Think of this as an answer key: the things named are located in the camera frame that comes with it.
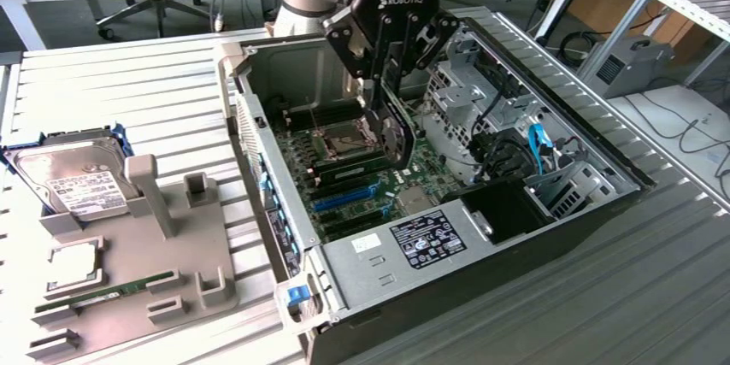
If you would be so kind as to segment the graphics card with metal bracket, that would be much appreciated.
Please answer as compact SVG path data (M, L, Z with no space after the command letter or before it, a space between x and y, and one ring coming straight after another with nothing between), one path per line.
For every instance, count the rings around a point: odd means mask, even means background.
M387 43L381 68L373 69L360 92L364 119L395 169L408 165L416 139L412 119L400 100L403 78L411 72L404 70L409 58L407 46L409 41L405 39Z

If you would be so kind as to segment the silver drive cage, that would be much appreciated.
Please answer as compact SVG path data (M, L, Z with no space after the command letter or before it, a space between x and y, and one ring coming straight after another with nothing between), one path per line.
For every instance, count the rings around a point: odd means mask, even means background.
M464 183L551 167L537 155L543 139L529 137L545 107L465 28L429 69L424 98L425 138Z

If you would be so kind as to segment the metal socket cover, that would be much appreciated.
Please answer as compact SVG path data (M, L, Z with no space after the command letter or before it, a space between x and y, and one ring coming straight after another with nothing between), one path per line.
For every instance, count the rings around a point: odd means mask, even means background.
M368 124L368 121L365 119L365 116L360 116L356 120L356 128L360 132L360 135L363 137L363 141L368 146L376 146L377 145L377 137L375 132L371 129L371 126Z

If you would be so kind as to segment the CPU socket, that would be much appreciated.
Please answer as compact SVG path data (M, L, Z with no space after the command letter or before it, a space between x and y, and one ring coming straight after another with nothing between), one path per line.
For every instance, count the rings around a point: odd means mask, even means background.
M311 132L311 145L321 162L344 160L372 148L361 127L353 121L317 127Z

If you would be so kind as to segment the office chair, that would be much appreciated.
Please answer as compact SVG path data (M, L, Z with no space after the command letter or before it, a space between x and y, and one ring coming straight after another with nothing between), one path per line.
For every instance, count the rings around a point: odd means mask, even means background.
M114 39L114 32L110 28L112 24L120 23L132 15L138 15L146 10L153 12L157 38L165 37L164 19L169 9L208 21L214 20L210 17L210 13L201 9L204 6L201 0L192 0L192 6L180 3L177 0L124 0L124 2L126 5L125 8L96 21L97 35L104 40L112 41Z

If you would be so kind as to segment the green motherboard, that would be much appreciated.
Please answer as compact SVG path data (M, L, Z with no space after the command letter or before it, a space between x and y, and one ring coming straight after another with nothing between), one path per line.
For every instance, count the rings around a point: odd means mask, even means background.
M316 152L311 145L311 132L313 129L309 111L308 109L294 110L286 101L280 100L276 102L270 113L273 115L273 135L277 140L286 168L293 178L294 187L297 188L301 197L303 206L309 216L311 224L321 242L327 243L335 241L336 239L373 228L385 222L405 217L408 214L397 204L396 195L408 187L419 185L429 195L435 205L440 203L443 196L449 191L459 188L457 179L451 173L451 170L439 161L437 153L435 152L432 145L425 139L420 138L416 140L412 159L407 168L395 169L389 166L388 169L356 177L360 178L367 176L377 179L373 183L379 183L380 186L373 198L345 204L324 212L315 212L312 210L309 193L316 188L327 185L319 183L319 178L315 176L313 169L316 166L329 162L317 160ZM315 108L313 113L317 127L325 127L343 122L355 122L355 120L364 115L357 103L344 101L335 103L328 108ZM365 153L351 157L373 153L384 155L379 144L372 146ZM389 206L391 210L388 217L381 221L376 221L375 223L360 227L348 227L344 230L331 231L323 230L319 227L317 217L325 212L347 210L349 213L355 214L383 206Z

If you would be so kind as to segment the silver chipset heatsink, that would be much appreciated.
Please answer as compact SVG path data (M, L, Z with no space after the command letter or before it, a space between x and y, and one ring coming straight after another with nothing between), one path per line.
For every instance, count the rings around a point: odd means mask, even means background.
M435 206L433 200L419 185L400 191L396 195L396 201L408 215L416 214Z

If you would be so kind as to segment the black expansion slot blue latch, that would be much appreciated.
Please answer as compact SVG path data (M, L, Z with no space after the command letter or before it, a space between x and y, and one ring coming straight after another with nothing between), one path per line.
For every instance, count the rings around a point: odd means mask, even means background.
M317 217L319 227L331 231L344 230L348 227L360 227L385 219L389 210L389 206L383 206L355 214L347 210L325 212Z

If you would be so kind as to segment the silver disk bay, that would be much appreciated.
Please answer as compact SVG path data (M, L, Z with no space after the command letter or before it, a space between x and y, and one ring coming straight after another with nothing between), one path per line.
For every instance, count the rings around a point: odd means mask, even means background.
M521 182L543 214L560 224L601 226L631 207L641 193L631 174L585 153L555 156L552 166L523 177Z

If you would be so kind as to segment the silver power supply unit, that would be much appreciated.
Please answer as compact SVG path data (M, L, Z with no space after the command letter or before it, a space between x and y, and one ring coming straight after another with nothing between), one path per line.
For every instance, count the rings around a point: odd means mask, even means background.
M483 214L453 200L324 244L333 318L360 314L493 254L488 233Z

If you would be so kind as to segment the grey parts rack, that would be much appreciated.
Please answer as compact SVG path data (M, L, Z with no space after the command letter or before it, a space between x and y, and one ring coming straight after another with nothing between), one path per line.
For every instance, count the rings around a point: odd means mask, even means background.
M97 246L100 276L81 284L46 290L33 306L38 326L25 354L52 365L232 309L238 303L232 257L217 184L202 172L158 185L152 155L126 158L128 182L140 197L126 201L122 214L86 224L58 237L48 251L69 245ZM80 309L61 307L34 314L34 307L89 291L172 270L146 290Z

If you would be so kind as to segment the black open PC case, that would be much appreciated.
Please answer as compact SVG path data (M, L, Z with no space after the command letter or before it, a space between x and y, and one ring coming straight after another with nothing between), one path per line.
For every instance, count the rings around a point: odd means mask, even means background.
M555 156L583 153L611 162L641 186L636 203L653 182L588 122L587 110L600 109L601 105L584 84L503 20L465 19L459 30L463 28L475 33L483 47L545 107L539 123L529 127L529 137L543 139L537 155L549 158L549 166ZM417 139L427 139L419 119L425 108L429 69L443 52L403 82L400 100L412 119L415 144ZM220 69L234 85L238 141L256 184L262 170L269 175L266 189L257 185L257 196L262 231L269 240L266 251L277 264L273 300L282 327L301 340L308 365L340 365L561 257L604 225L557 223L537 208L517 175L467 184L451 171L459 188L435 206L460 200L469 211L479 211L491 227L487 237L496 252L389 302L341 321L335 319L331 306L339 298L325 259L319 255L329 242L320 241L311 224L273 135L270 112L280 100L294 110L307 109L308 97L313 109L344 101L357 103L364 113L364 83L349 77L327 41L315 35L228 43L218 47L218 53ZM278 197L278 209L272 207L272 194ZM292 243L286 241L284 226L293 234ZM311 299L288 306L286 288L300 285L309 287Z

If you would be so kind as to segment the green RAM stick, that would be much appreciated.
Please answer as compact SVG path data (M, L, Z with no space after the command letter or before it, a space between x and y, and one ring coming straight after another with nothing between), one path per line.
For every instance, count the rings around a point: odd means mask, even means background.
M122 283L117 286L109 286L97 291L89 291L74 297L61 298L58 301L53 301L34 307L33 313L41 314L50 312L53 309L61 307L69 307L70 309L80 309L93 304L112 301L120 297L133 295L146 290L146 285L157 280L170 279L174 275L172 270L162 271L160 274L153 274L144 277L140 280Z

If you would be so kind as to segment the CPU chip silver lid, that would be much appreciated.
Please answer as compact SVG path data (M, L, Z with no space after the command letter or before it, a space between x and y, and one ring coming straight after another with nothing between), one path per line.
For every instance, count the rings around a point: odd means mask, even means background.
M50 251L46 290L69 287L100 276L97 246L90 243L69 245Z

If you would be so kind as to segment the aluminium slatted frame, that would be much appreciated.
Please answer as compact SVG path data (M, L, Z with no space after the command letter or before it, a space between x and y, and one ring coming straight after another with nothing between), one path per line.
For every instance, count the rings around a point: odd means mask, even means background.
M629 31L629 25L639 12L643 10L648 0L635 0L628 8L621 20L617 22L613 31L609 33L604 45L597 49L593 57L589 57L577 69L577 78L587 80L597 73L603 62L608 59L608 53L615 43ZM672 12L679 13L690 22L700 26L707 32L722 40L718 48L704 58L695 70L684 79L686 85L691 84L702 74L703 70L711 65L714 60L730 48L730 0L656 0Z

